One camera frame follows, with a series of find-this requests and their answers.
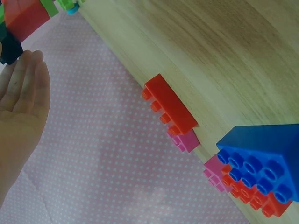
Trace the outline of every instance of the wooden table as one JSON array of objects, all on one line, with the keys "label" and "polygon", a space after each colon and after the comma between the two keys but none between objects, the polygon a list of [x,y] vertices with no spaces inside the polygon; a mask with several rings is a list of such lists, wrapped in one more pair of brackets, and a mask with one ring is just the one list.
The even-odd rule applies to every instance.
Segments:
[{"label": "wooden table", "polygon": [[[140,85],[161,73],[194,115],[205,162],[236,125],[299,123],[298,0],[88,0],[82,15]],[[252,224],[297,224],[235,200]]]}]

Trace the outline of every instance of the pink tablecloth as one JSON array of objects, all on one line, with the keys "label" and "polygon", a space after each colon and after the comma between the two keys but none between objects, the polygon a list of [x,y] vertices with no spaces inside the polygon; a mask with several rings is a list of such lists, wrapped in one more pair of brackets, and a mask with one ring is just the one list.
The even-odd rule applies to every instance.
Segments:
[{"label": "pink tablecloth", "polygon": [[45,54],[51,109],[0,211],[6,224],[247,224],[181,153],[141,87],[84,19],[60,14],[25,44]]}]

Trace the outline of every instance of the palm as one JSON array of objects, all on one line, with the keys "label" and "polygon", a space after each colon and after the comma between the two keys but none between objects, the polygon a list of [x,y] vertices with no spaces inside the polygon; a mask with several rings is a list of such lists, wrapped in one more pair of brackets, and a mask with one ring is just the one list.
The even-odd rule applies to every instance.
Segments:
[{"label": "palm", "polygon": [[0,188],[10,188],[35,149],[49,106],[50,79],[43,54],[25,51],[0,75],[0,183],[5,180]]}]

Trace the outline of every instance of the blue block stud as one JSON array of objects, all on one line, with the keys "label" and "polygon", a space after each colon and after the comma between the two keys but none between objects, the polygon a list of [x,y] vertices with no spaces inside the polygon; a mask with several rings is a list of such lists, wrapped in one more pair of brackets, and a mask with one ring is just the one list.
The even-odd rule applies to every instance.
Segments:
[{"label": "blue block stud", "polygon": [[244,162],[244,167],[250,174],[257,175],[257,173],[262,169],[262,164],[256,157],[249,156]]},{"label": "blue block stud", "polygon": [[74,8],[68,10],[68,11],[67,11],[67,14],[68,14],[68,15],[73,15],[73,14],[75,14],[79,9],[80,9],[80,5],[79,5],[79,3],[76,2]]},{"label": "blue block stud", "polygon": [[246,173],[241,177],[242,182],[248,188],[252,188],[256,184],[256,179],[250,173]]},{"label": "blue block stud", "polygon": [[229,172],[229,175],[235,182],[241,180],[242,177],[241,172],[236,168],[232,168],[232,170]]},{"label": "blue block stud", "polygon": [[263,195],[268,195],[273,190],[273,185],[265,178],[262,178],[257,182],[256,188]]},{"label": "blue block stud", "polygon": [[222,150],[219,153],[217,153],[217,157],[220,160],[220,162],[222,162],[223,164],[226,165],[229,163],[229,161],[228,161],[229,154],[225,150]]},{"label": "blue block stud", "polygon": [[299,124],[236,126],[216,145],[234,181],[281,203],[299,202]]}]

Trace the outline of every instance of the toy building block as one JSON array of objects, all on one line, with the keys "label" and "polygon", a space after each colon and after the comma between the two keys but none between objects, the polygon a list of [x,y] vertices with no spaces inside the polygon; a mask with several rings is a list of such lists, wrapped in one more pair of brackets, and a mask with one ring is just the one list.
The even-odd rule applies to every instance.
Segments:
[{"label": "toy building block", "polygon": [[235,182],[274,193],[281,203],[299,201],[299,124],[236,126],[218,143],[217,154],[230,164]]},{"label": "toy building block", "polygon": [[7,31],[6,37],[1,40],[2,53],[0,62],[2,64],[12,64],[23,53],[21,43],[14,37],[12,33]]},{"label": "toy building block", "polygon": [[186,134],[197,125],[194,117],[161,74],[145,84],[142,97],[153,100],[151,108],[154,112],[163,111],[160,120],[164,124],[170,124],[169,132],[172,135]]},{"label": "toy building block", "polygon": [[272,192],[267,196],[262,195],[255,186],[248,188],[242,181],[235,182],[228,174],[224,175],[222,182],[233,188],[230,193],[234,198],[239,198],[244,204],[250,203],[254,210],[261,208],[262,213],[268,218],[272,215],[280,217],[292,203],[292,201],[286,204],[280,203]]},{"label": "toy building block", "polygon": [[200,145],[200,142],[193,130],[190,130],[184,135],[172,135],[169,132],[167,132],[167,135],[171,138],[174,145],[182,152],[187,151],[190,153],[193,149]]},{"label": "toy building block", "polygon": [[217,155],[210,158],[204,166],[206,169],[203,174],[208,178],[208,181],[212,186],[215,186],[220,193],[224,191],[228,193],[231,191],[232,188],[230,186],[226,186],[222,183],[224,175],[221,171],[225,165],[218,160]]},{"label": "toy building block", "polygon": [[7,29],[23,42],[50,19],[39,0],[10,0],[4,3]]},{"label": "toy building block", "polygon": [[53,0],[40,0],[43,7],[46,9],[49,17],[53,17],[58,14],[58,9],[56,8]]},{"label": "toy building block", "polygon": [[57,2],[59,3],[60,7],[65,10],[71,10],[75,7],[75,4],[72,0],[57,0]]}]

